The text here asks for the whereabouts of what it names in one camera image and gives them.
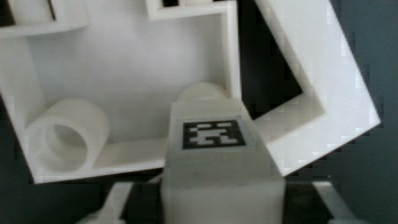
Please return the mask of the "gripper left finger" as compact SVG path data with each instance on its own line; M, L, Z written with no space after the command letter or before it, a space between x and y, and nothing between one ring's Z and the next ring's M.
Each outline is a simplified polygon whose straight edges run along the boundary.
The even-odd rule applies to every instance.
M117 182L101 208L76 224L161 224L160 183Z

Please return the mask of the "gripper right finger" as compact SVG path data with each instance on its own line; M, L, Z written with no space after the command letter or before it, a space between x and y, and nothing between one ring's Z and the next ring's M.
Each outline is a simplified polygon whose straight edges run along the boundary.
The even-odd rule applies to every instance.
M355 216L328 181L288 182L282 224L369 224Z

